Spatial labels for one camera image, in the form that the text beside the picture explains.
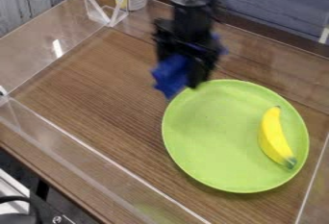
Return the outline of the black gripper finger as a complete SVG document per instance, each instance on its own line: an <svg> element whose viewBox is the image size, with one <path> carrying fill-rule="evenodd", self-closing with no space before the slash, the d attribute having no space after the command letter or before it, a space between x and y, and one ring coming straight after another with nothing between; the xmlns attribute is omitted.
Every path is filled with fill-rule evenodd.
<svg viewBox="0 0 329 224"><path fill-rule="evenodd" d="M157 61L163 62L174 54L175 46L165 39L155 40Z"/></svg>
<svg viewBox="0 0 329 224"><path fill-rule="evenodd" d="M216 51L189 51L187 52L187 86L197 88L206 82L214 70L217 62Z"/></svg>

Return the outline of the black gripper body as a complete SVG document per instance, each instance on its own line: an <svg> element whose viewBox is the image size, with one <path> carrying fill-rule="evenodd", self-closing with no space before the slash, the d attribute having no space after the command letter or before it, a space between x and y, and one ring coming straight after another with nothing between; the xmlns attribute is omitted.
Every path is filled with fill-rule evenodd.
<svg viewBox="0 0 329 224"><path fill-rule="evenodd" d="M173 17L154 19L153 39L205 44L212 39L214 0L170 0Z"/></svg>

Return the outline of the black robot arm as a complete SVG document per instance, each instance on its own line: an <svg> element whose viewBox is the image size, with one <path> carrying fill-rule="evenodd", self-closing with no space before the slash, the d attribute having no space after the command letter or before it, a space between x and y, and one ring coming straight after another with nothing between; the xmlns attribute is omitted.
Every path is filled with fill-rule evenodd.
<svg viewBox="0 0 329 224"><path fill-rule="evenodd" d="M153 35L158 65L151 75L163 92L206 82L221 53L213 32L216 0L170 1L174 18L154 20Z"/></svg>

